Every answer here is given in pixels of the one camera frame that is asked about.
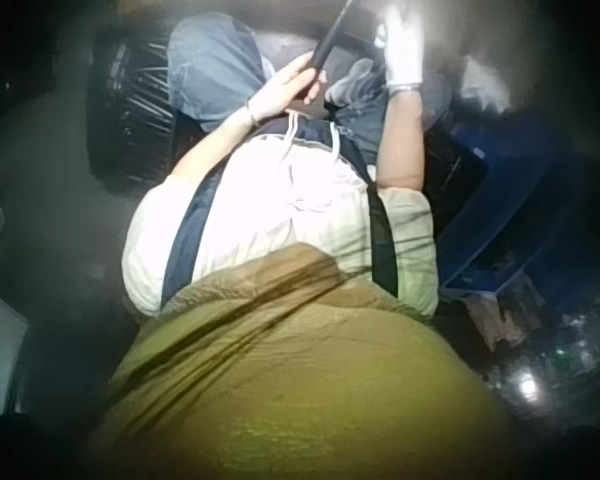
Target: jeans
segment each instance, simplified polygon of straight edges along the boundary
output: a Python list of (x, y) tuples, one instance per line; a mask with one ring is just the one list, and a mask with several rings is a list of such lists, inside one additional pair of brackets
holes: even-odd
[[(171, 34), (168, 50), (169, 97), (174, 108), (196, 119), (203, 131), (215, 130), (266, 81), (253, 31), (221, 13), (183, 20)], [(389, 95), (384, 71), (367, 76), (355, 99), (334, 121), (341, 134), (360, 149), (367, 165), (375, 165)], [(440, 75), (426, 75), (422, 86), (423, 128), (449, 108), (450, 90)]]

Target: sneaker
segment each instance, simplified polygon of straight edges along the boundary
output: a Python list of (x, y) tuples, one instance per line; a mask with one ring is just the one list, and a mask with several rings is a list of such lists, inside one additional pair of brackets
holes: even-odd
[(346, 77), (338, 80), (327, 90), (325, 100), (338, 107), (349, 105), (354, 99), (353, 93), (371, 75), (372, 67), (373, 60), (370, 58), (358, 60), (353, 64)]

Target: wristband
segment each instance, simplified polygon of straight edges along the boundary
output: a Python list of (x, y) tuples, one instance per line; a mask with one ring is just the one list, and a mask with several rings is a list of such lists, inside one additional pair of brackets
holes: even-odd
[(395, 97), (398, 93), (402, 92), (415, 92), (420, 93), (422, 91), (421, 83), (408, 83), (404, 85), (390, 85), (389, 89), (389, 98)]
[(247, 110), (247, 113), (249, 114), (249, 117), (251, 118), (251, 125), (255, 128), (258, 128), (262, 124), (258, 120), (256, 120), (256, 117), (253, 115), (253, 112), (251, 111), (251, 108), (249, 107), (249, 100), (251, 100), (251, 99), (247, 98), (244, 101), (244, 108)]

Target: hand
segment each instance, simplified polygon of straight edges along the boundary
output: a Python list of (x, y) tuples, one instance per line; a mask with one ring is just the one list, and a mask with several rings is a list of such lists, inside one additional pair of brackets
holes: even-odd
[(384, 13), (386, 43), (384, 47), (387, 64), (387, 87), (422, 83), (424, 58), (424, 32), (422, 18), (411, 9), (406, 19), (396, 5), (390, 5)]
[[(282, 113), (296, 96), (314, 81), (316, 70), (314, 68), (304, 70), (312, 55), (313, 52), (309, 52), (293, 60), (249, 100), (249, 110), (256, 121), (261, 122)], [(321, 86), (326, 83), (327, 74), (322, 71), (318, 81), (313, 84), (304, 98), (304, 104), (309, 105), (315, 100)]]

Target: olive green fabric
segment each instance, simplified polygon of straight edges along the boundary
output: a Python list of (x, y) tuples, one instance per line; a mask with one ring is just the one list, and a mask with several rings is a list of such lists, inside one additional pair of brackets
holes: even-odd
[(298, 245), (145, 325), (93, 446), (141, 478), (489, 478), (506, 434), (442, 338)]

